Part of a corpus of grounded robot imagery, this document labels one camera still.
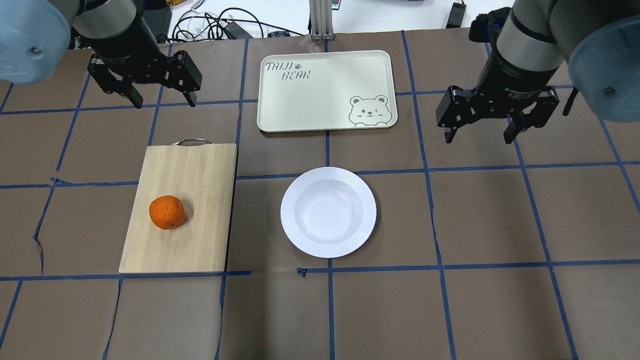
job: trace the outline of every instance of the metal handle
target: metal handle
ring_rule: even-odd
[[[196,146],[196,145],[183,145],[183,144],[184,144],[184,143],[186,143],[186,142],[212,143],[212,142],[210,142],[210,141],[208,141],[208,140],[205,140],[205,139],[184,139],[184,140],[179,141],[179,142],[174,142],[174,143],[173,143],[173,144],[171,144],[171,145],[178,145],[178,146]]]

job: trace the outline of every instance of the wooden cutting board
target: wooden cutting board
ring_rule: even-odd
[[[224,271],[236,155],[232,143],[147,147],[120,273]],[[187,220],[176,229],[149,218],[149,204],[163,195],[184,205]]]

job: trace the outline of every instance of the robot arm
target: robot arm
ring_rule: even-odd
[[[543,127],[559,103],[547,84],[563,60],[599,117],[640,121],[639,35],[639,0],[516,0],[513,9],[479,15],[469,39],[489,42],[492,53],[474,89],[450,86],[440,102],[445,141],[483,118],[511,117],[506,143]]]
[[[159,83],[182,92],[195,106],[202,74],[185,51],[164,55],[132,0],[0,0],[0,78],[36,83],[49,77],[67,49],[70,27],[87,38],[95,54],[87,70],[107,94],[142,107],[134,83]]]

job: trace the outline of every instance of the rectangular tray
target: rectangular tray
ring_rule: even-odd
[[[225,268],[237,147],[150,146],[131,211],[120,272],[221,272]],[[149,217],[149,204],[173,195],[187,220],[162,230]]]
[[[375,129],[396,121],[385,51],[271,55],[260,65],[257,123],[264,132]]]

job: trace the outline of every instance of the round plate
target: round plate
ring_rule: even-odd
[[[293,245],[319,258],[359,248],[376,223],[376,201],[356,174],[321,167],[300,175],[287,189],[280,219]]]

